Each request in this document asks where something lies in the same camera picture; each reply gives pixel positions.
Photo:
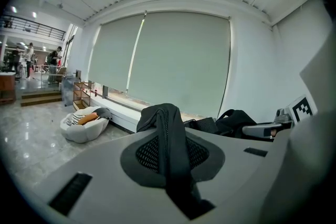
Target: orange pillow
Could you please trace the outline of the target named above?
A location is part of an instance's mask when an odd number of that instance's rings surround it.
[[[78,121],[78,125],[84,125],[87,122],[90,121],[94,121],[96,118],[98,118],[98,115],[96,113],[91,113],[89,115],[86,115],[85,117],[82,117],[79,121]]]

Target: black slot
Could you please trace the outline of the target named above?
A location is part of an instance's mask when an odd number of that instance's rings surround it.
[[[257,148],[248,147],[248,148],[244,149],[244,152],[251,153],[253,155],[257,155],[257,156],[261,156],[261,157],[266,157],[268,151],[263,151],[263,150],[259,150]]]
[[[74,206],[86,186],[91,181],[92,176],[77,173],[70,182],[59,192],[59,194],[49,203],[56,211],[67,215]]]

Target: wooden stairs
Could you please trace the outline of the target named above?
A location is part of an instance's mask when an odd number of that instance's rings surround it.
[[[46,104],[62,101],[60,91],[37,91],[22,94],[21,106]]]

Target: mesh panel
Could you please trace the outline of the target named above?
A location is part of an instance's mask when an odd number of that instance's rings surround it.
[[[155,173],[159,172],[159,163],[158,163],[158,143],[159,138],[155,137],[150,140],[143,146],[139,147],[136,151],[136,158],[139,163],[144,167],[147,167],[149,170],[152,170]]]
[[[189,138],[187,138],[186,141],[190,166],[191,169],[194,169],[196,166],[208,159],[209,151]],[[143,146],[139,147],[136,151],[136,158],[138,162],[155,173],[159,172],[158,145],[159,138],[155,137]]]
[[[200,165],[209,157],[209,151],[205,147],[195,143],[188,137],[187,137],[187,148],[191,169],[194,169],[196,166]]]

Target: wooden shelf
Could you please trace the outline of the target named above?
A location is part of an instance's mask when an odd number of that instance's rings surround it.
[[[76,110],[84,109],[85,106],[82,103],[76,103],[75,101],[73,102],[73,106],[75,107]]]
[[[93,83],[89,82],[75,82],[73,85],[73,107],[76,110],[87,108],[88,106],[91,106],[91,86]]]
[[[86,92],[81,91],[81,90],[75,90],[73,91],[75,93],[75,95],[77,95],[79,98],[90,98],[90,95],[88,95]]]

